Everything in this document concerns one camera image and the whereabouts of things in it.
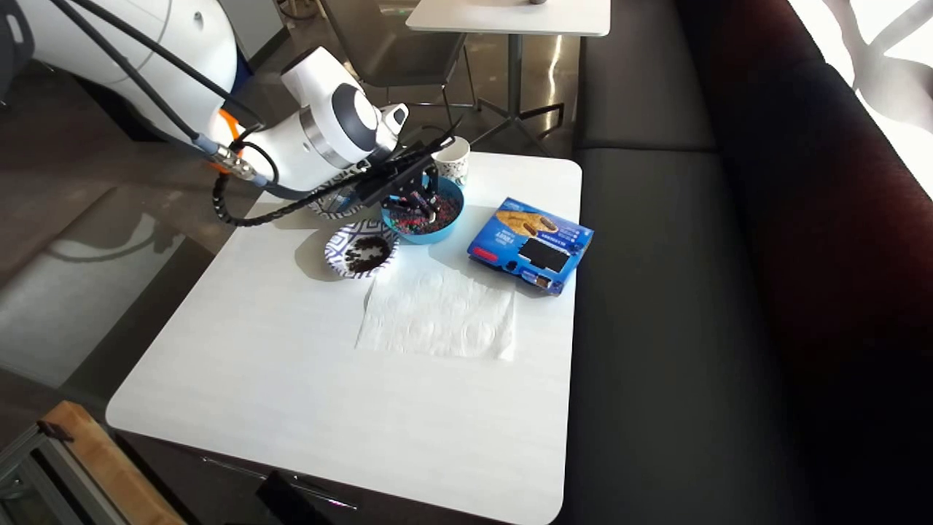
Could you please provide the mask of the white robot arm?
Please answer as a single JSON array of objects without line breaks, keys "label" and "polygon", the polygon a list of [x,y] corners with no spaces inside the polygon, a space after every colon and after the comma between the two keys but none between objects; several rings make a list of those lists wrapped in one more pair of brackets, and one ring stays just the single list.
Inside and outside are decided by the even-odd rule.
[{"label": "white robot arm", "polygon": [[217,0],[0,0],[2,85],[40,62],[110,91],[158,133],[222,175],[282,197],[343,184],[380,200],[424,175],[444,145],[400,149],[409,104],[377,108],[352,73],[316,46],[279,81],[297,110],[249,129],[237,104],[238,44]]}]

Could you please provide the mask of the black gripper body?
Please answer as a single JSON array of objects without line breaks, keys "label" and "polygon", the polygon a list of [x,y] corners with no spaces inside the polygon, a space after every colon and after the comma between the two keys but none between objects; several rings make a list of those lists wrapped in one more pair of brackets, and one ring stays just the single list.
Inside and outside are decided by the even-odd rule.
[{"label": "black gripper body", "polygon": [[424,175],[435,162],[429,149],[406,152],[400,157],[377,159],[364,178],[352,187],[355,197],[371,208],[381,200],[396,187],[409,184],[411,178]]}]

